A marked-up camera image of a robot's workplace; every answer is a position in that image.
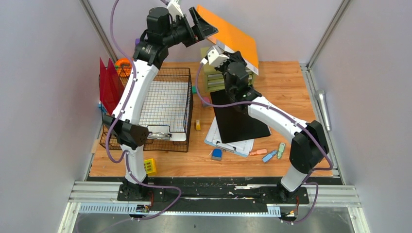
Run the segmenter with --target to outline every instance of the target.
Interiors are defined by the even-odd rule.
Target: wooden tabletop
[[[163,67],[189,67],[194,85],[199,63],[165,63]],[[203,89],[203,78],[199,78],[200,90]],[[271,103],[287,113],[311,122],[315,119],[313,108],[308,96],[308,91],[298,62],[261,62],[259,76],[256,78],[255,89],[266,97]],[[211,176],[211,177],[259,177],[283,176],[289,166],[290,144],[279,133],[272,130],[272,135],[255,139],[253,150],[277,149],[280,142],[286,143],[282,159],[273,158],[268,163],[262,162],[262,156],[240,157],[230,152],[224,152],[222,161],[210,159],[210,152],[214,147],[204,143],[204,139],[214,118],[212,107],[202,107],[200,99],[194,94],[192,128],[190,132],[189,151],[145,151],[144,159],[154,158],[156,176]],[[194,122],[199,119],[201,130],[196,131]],[[105,149],[97,145],[95,157],[90,171],[90,176],[124,176],[124,161],[119,164],[112,163],[106,155]],[[114,158],[119,158],[120,150],[111,152]],[[327,167],[323,160],[318,167]],[[315,176],[331,176],[331,171],[317,171]]]

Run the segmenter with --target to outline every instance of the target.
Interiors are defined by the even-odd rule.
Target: clipboard clip
[[[232,147],[232,148],[233,148],[233,150],[232,150],[232,149],[229,149],[229,148],[226,148],[226,147],[219,146],[219,145],[218,145],[219,143],[221,143],[221,142],[220,142],[220,141],[217,141],[217,142],[216,142],[216,147],[217,147],[217,148],[220,148],[220,149],[222,149],[223,151],[228,151],[228,152],[232,152],[232,153],[235,153],[235,152],[236,152],[236,147]]]
[[[171,133],[161,133],[161,132],[150,132],[149,136],[147,136],[148,139],[160,139],[160,140],[170,140],[172,137]]]

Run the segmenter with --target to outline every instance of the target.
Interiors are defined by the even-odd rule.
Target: white wall
[[[107,37],[113,0],[90,0]],[[203,5],[245,33],[257,43],[261,61],[307,62],[318,45],[341,0],[182,0],[181,9],[192,22],[189,8]],[[131,56],[135,39],[147,28],[146,16],[160,0],[121,0],[114,18],[114,35],[120,47]],[[169,50],[167,61],[200,59],[201,47],[178,45]]]
[[[371,232],[411,232],[412,1],[354,0],[313,68]]]
[[[100,120],[99,56],[78,0],[0,7],[1,232],[56,232]]]

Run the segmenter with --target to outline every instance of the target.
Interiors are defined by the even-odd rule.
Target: yellow basket
[[[147,159],[143,161],[143,166],[148,175],[155,175],[157,173],[154,159]]]

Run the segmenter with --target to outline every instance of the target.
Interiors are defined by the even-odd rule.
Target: black wire mesh basket
[[[129,67],[119,67],[120,82],[126,86]],[[189,68],[161,68],[150,85],[143,103],[139,125],[151,132],[143,150],[188,152],[193,92]],[[100,145],[105,147],[108,128],[103,125]],[[110,135],[110,150],[120,150]]]

